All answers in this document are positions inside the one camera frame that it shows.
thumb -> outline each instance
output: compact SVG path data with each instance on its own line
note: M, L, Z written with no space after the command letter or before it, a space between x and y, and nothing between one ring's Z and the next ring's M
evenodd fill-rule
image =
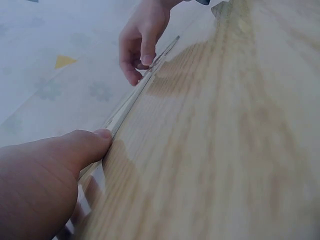
M141 63L150 66L156 56L157 34L152 30L146 30L142 34L141 42Z
M76 130L60 137L63 146L62 161L70 170L78 175L80 170L101 160L107 153L111 142L111 132L99 129L95 132Z

adult hand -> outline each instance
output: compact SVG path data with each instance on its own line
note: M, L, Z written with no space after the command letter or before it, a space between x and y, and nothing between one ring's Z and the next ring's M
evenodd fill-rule
M170 10L182 0L142 0L119 36L119 64L133 86L156 57L156 43L170 19Z
M111 142L106 129L77 130L0 148L0 239L52 239L74 211L80 170Z

yellow triangle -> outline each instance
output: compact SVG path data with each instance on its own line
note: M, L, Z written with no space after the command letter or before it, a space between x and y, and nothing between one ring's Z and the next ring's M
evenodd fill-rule
M69 56L63 56L63 55L58 55L56 58L56 63L55 63L55 69L63 68L64 66L67 66L69 64L75 63L77 60L69 57Z

white floor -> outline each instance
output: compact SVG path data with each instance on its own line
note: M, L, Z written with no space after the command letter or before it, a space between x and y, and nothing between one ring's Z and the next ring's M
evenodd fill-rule
M1 0L0 147L103 125L133 89L118 66L118 35L138 2ZM174 8L157 53L207 9ZM77 62L55 69L58 55Z

light wood board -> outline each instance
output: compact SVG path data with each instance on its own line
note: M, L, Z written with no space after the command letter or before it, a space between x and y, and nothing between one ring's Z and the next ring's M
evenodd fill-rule
M319 239L320 2L223 2L166 60L115 136L103 189L80 180L94 200L76 238Z

